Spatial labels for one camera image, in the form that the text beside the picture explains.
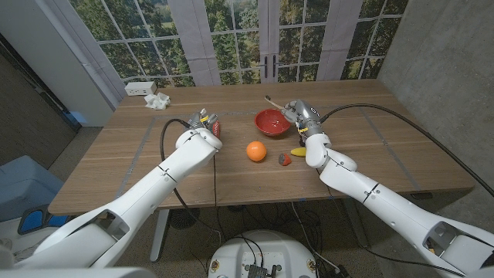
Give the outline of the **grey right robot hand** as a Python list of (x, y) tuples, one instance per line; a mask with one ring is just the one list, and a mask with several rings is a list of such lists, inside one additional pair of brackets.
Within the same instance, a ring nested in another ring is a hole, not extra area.
[(323, 133), (319, 113), (304, 100), (289, 102), (281, 109), (281, 112), (290, 123), (295, 124), (299, 134), (310, 137)]

